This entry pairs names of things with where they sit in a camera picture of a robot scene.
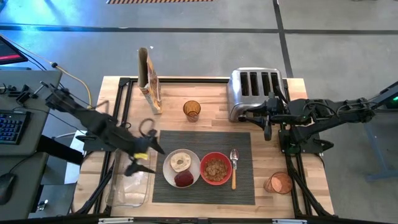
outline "copper cup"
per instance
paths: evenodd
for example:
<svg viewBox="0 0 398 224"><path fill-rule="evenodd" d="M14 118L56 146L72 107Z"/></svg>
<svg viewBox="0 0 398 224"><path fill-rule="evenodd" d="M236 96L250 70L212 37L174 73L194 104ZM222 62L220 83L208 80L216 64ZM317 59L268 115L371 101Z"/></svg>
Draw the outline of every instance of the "copper cup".
<svg viewBox="0 0 398 224"><path fill-rule="evenodd" d="M264 189L270 193L287 194L292 187L292 179L285 172L276 172L264 182Z"/></svg>
<svg viewBox="0 0 398 224"><path fill-rule="evenodd" d="M187 116L187 119L189 122L197 122L199 119L199 113L200 113L200 104L196 101L190 100L184 104L182 107L182 110L184 111L185 115Z"/></svg>

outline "red bowl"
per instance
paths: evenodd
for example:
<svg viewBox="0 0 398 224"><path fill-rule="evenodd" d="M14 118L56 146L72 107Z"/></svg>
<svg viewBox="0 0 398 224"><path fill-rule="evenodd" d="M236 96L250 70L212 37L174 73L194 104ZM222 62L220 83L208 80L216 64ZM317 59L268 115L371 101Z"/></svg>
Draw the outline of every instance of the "red bowl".
<svg viewBox="0 0 398 224"><path fill-rule="evenodd" d="M205 172L205 166L206 166L206 163L210 159L221 159L228 167L228 170L226 171L226 176L220 182L210 181L210 180L206 179L206 177L205 177L205 173L204 173ZM224 154L222 154L220 152L211 152L211 153L205 155L204 158L200 161L200 175L203 178L203 180L205 180L206 182L208 182L211 185L225 184L225 182L227 182L228 179L231 177L231 174L232 174L231 161L229 160L228 157L226 157L226 155L224 155Z"/></svg>

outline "toaster slot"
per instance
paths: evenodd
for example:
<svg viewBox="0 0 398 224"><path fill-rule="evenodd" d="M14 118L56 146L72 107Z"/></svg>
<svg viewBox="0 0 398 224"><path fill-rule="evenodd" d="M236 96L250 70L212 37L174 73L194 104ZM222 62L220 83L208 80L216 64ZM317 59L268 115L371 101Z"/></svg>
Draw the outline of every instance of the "toaster slot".
<svg viewBox="0 0 398 224"><path fill-rule="evenodd" d="M271 73L271 82L272 82L272 91L276 93L276 86L279 86L279 81L278 81L278 73L272 72Z"/></svg>
<svg viewBox="0 0 398 224"><path fill-rule="evenodd" d="M262 79L262 90L264 90L264 96L268 96L270 92L270 84L269 84L269 77L268 72L261 72L261 79Z"/></svg>
<svg viewBox="0 0 398 224"><path fill-rule="evenodd" d="M259 84L257 82L257 72L250 73L250 86L252 96L259 95Z"/></svg>
<svg viewBox="0 0 398 224"><path fill-rule="evenodd" d="M241 89L242 96L249 96L249 80L247 72L241 72Z"/></svg>

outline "bagel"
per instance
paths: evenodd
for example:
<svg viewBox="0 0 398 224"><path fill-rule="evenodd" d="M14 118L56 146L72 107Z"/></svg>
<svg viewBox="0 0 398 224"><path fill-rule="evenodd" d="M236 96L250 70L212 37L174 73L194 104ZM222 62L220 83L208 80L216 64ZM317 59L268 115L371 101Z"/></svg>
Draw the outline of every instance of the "bagel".
<svg viewBox="0 0 398 224"><path fill-rule="evenodd" d="M174 154L170 159L170 165L175 172L182 172L191 166L191 157L185 152Z"/></svg>

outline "white plate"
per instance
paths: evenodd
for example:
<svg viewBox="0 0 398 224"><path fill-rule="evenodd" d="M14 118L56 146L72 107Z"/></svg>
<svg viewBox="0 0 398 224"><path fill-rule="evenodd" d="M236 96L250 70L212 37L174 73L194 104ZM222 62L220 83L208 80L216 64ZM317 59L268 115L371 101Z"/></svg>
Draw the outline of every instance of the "white plate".
<svg viewBox="0 0 398 224"><path fill-rule="evenodd" d="M171 160L172 156L174 154L176 154L176 153L179 153L179 152L185 152L191 157L191 166L188 168L188 170L189 170L189 172L191 172L191 174L193 176L193 183L192 184L194 184L199 179L199 176L200 176L200 159L191 150L188 150L188 149L177 149L176 151L171 152L166 157L166 159L164 160L164 162L163 162L163 176L164 176L164 178L167 180L167 182L171 186L182 189L182 188L185 188L185 187L177 187L175 185L174 177L178 174L178 172L175 172L173 170L172 166L170 165L170 160Z"/></svg>

